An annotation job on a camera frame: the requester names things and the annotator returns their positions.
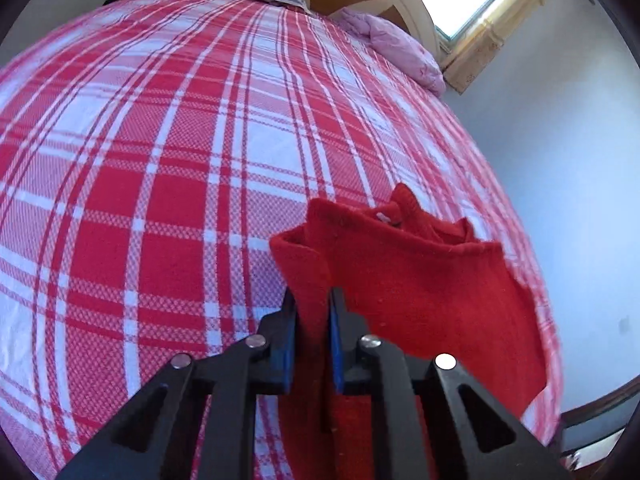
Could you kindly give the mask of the red knit sweater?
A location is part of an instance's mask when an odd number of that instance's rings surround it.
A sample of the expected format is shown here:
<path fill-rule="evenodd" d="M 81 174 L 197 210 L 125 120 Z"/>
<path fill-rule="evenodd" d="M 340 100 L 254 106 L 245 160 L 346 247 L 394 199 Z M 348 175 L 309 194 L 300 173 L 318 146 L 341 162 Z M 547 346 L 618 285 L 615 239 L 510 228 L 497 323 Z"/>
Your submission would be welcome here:
<path fill-rule="evenodd" d="M 367 479 L 370 402 L 331 385 L 329 293 L 373 333 L 412 356 L 456 356 L 512 414 L 547 381 L 532 293 L 499 243 L 466 220 L 424 211 L 398 184 L 383 206 L 352 209 L 316 198 L 296 228 L 270 240 L 299 322 L 294 382 L 279 402 L 280 430 L 297 479 Z"/>

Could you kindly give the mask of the dark wooden furniture edge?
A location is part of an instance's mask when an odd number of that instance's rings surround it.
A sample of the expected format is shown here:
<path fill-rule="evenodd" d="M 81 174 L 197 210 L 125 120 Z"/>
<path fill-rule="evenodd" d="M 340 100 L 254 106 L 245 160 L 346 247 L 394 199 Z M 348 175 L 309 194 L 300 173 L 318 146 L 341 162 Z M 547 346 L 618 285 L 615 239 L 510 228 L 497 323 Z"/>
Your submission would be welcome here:
<path fill-rule="evenodd" d="M 639 378 L 564 412 L 548 448 L 572 479 L 638 479 Z"/>

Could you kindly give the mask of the red white plaid bedspread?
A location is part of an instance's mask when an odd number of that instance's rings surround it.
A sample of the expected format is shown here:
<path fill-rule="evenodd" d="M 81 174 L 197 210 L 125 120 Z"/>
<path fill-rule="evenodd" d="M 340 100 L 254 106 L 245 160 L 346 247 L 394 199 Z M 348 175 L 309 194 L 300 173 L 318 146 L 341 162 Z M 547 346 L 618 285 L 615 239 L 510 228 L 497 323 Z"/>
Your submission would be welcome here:
<path fill-rule="evenodd" d="M 270 240 L 316 198 L 398 184 L 502 246 L 533 295 L 547 381 L 515 415 L 560 419 L 559 338 L 532 246 L 450 108 L 325 18 L 256 0 L 125 0 L 1 73 L 1 426 L 51 479 L 174 354 L 256 330 L 288 284 Z M 256 474 L 297 479 L 281 399 Z"/>

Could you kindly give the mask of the beige patterned curtain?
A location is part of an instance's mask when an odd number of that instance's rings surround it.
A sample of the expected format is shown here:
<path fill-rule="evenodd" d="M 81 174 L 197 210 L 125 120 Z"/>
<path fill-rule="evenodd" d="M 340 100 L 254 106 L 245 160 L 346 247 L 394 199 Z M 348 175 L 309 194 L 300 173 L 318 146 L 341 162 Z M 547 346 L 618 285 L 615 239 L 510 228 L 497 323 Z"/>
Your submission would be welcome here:
<path fill-rule="evenodd" d="M 436 30 L 440 69 L 445 81 L 462 94 L 494 60 L 506 40 L 546 0 L 495 0 L 455 42 L 448 42 Z"/>

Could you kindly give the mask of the pink pillow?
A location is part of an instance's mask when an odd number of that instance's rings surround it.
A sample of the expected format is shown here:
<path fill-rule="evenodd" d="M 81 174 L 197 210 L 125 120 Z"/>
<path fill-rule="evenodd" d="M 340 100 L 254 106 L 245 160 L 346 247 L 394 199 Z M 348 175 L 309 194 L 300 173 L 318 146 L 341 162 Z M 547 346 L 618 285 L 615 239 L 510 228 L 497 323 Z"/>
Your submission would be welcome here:
<path fill-rule="evenodd" d="M 343 8 L 330 20 L 396 66 L 419 86 L 440 98 L 446 91 L 436 58 L 413 36 L 385 18 Z"/>

